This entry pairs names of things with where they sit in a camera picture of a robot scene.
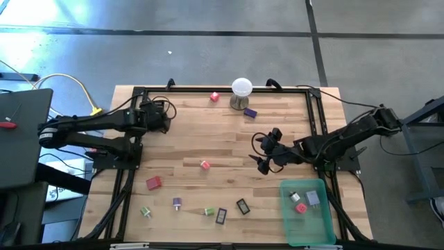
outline transparent green container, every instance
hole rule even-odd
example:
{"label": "transparent green container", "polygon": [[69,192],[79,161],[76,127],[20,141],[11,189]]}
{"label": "transparent green container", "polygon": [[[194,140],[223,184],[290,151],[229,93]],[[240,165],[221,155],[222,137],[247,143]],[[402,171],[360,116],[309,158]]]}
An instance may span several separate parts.
{"label": "transparent green container", "polygon": [[[305,196],[306,192],[313,190],[316,191],[320,201],[317,206],[310,206]],[[290,199],[293,192],[300,197],[297,202]],[[280,198],[285,236],[290,246],[315,246],[336,242],[324,181],[320,179],[282,181]],[[296,212],[299,203],[307,206],[307,211],[303,214]]]}

